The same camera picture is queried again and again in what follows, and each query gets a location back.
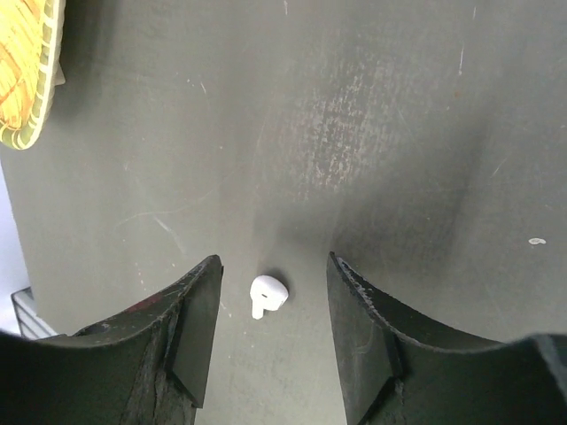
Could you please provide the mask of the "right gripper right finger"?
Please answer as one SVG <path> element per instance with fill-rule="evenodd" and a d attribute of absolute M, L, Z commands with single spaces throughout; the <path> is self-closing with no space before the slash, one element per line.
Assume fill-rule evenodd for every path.
<path fill-rule="evenodd" d="M 565 336 L 501 343 L 451 328 L 335 254 L 326 277 L 348 423 L 565 423 Z"/>

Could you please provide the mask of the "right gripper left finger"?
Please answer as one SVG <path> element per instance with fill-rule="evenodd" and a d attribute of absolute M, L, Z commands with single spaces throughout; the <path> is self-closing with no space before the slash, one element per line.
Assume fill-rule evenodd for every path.
<path fill-rule="evenodd" d="M 223 265 L 75 334 L 1 335 L 3 424 L 192 424 L 206 394 Z"/>

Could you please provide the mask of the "white earbud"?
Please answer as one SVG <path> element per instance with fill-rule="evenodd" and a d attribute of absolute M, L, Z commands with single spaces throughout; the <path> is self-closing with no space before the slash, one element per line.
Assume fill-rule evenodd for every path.
<path fill-rule="evenodd" d="M 269 275 L 257 276 L 251 284 L 252 317 L 260 320 L 264 312 L 275 312 L 289 297 L 287 288 L 276 278 Z"/>

